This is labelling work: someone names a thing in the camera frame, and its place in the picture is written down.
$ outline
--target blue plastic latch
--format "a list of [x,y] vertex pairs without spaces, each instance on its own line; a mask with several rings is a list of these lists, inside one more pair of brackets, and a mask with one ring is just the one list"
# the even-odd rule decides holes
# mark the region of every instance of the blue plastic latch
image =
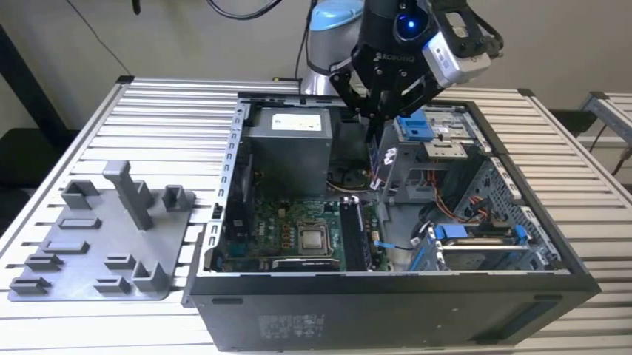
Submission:
[[514,231],[516,232],[518,243],[520,245],[527,244],[530,236],[527,233],[527,229],[524,229],[523,225],[519,224],[516,228],[514,229]]
[[445,238],[445,233],[441,226],[437,226],[437,228],[435,228],[435,237],[437,238],[437,240],[441,240]]
[[408,141],[431,142],[435,139],[433,127],[428,124],[428,118],[421,109],[409,118],[399,117],[397,123]]
[[441,224],[436,229],[435,229],[435,235],[437,235],[437,230],[441,232],[441,236],[445,239],[456,239],[456,238],[468,238],[468,231],[465,230],[465,226],[460,224]]
[[423,256],[425,252],[427,252],[427,248],[421,248],[417,253],[417,257],[415,257],[415,262],[411,265],[409,271],[417,271],[419,262],[423,261]]
[[375,246],[381,246],[381,247],[385,248],[385,249],[395,249],[395,248],[396,248],[396,245],[395,245],[395,244],[381,242],[380,240],[375,240],[375,241],[373,241],[373,245],[375,245]]

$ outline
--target slotted aluminum table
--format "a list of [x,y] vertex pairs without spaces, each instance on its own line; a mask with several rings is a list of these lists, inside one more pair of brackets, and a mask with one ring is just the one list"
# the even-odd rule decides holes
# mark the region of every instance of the slotted aluminum table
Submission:
[[[153,78],[115,85],[0,239],[0,350],[109,355],[218,352],[197,310],[181,306],[181,297],[193,243],[210,218],[240,91],[297,92],[297,85]],[[604,292],[515,348],[353,353],[632,354],[632,197],[535,97],[509,89],[451,89],[441,97],[479,104]],[[131,161],[133,176],[151,189],[181,184],[198,196],[173,293],[158,302],[11,303],[11,280],[63,209],[62,187],[71,178],[106,187],[101,171],[114,159]]]
[[632,94],[591,92],[582,110],[595,113],[632,146]]

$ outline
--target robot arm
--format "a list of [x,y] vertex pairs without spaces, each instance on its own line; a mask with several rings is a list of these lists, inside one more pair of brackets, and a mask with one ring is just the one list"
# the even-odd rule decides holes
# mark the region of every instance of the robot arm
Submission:
[[[385,121],[411,116],[445,88],[479,76],[503,46],[468,0],[365,0],[359,43],[332,66],[330,81],[349,108],[369,118],[368,139]],[[350,85],[353,71],[367,96]]]

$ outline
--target metal frame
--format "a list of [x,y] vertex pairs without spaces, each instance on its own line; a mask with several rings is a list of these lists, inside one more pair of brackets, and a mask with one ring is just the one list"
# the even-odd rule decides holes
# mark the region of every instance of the metal frame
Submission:
[[632,95],[592,92],[582,111],[590,111],[604,121],[632,146]]
[[[198,311],[179,304],[179,290],[187,271],[194,267],[190,265],[193,243],[204,229],[201,223],[210,219],[214,202],[216,191],[208,186],[216,176],[210,175],[212,163],[218,162],[222,153],[213,137],[218,127],[228,125],[237,92],[254,90],[297,92],[297,83],[137,78],[131,84],[115,85],[0,238],[0,349],[27,350],[23,354],[39,354],[45,348],[49,354],[83,354],[87,351],[213,354],[217,351]],[[608,179],[608,172],[558,125],[538,100],[526,98],[512,89],[472,88],[449,89],[441,98],[477,103],[505,144],[509,158],[604,292],[516,347],[393,348],[359,353],[628,354],[632,351],[630,195]],[[170,179],[198,194],[173,295],[161,302],[10,303],[3,296],[10,281],[19,275],[20,264],[36,248],[32,244],[46,237],[46,223],[55,220],[61,212],[63,201],[57,189],[66,184],[71,174],[99,183],[91,170],[97,162],[121,157],[145,162],[133,175],[149,176],[154,181]],[[171,169],[169,176],[165,171],[151,169],[153,162]],[[24,335],[24,327],[30,334],[38,334],[35,339]]]

